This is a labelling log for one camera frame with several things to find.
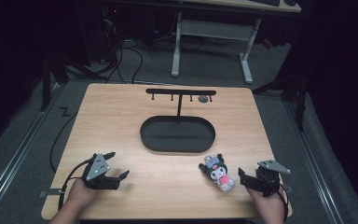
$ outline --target wooden table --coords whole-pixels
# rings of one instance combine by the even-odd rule
[[[147,94],[147,88],[213,90],[213,101],[183,98],[182,115],[207,119],[216,136],[203,153],[161,153],[147,149],[141,140],[143,122],[156,115],[176,115],[178,97]],[[255,175],[258,161],[273,154],[252,92],[245,88],[91,84],[51,184],[60,189],[65,178],[93,153],[115,151],[108,160],[107,176],[130,170],[118,190],[99,190],[81,215],[84,219],[244,218],[256,217],[253,201],[240,184],[238,168]],[[222,192],[198,165],[207,155],[222,153],[228,174],[236,181]],[[81,176],[79,169],[73,176]],[[57,212],[57,195],[49,195],[44,219]]]

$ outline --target human hand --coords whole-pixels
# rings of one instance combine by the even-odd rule
[[[255,202],[255,209],[265,224],[283,224],[283,202],[277,193],[263,197],[262,193],[246,188]]]
[[[96,192],[97,190],[95,189],[87,188],[83,180],[76,179],[71,187],[71,190],[69,191],[66,203],[74,202],[77,203],[80,207],[86,207],[92,202]]]
[[[73,224],[81,213],[95,197],[97,190],[89,189],[83,180],[76,179],[69,191],[68,199],[58,211],[50,224]]]

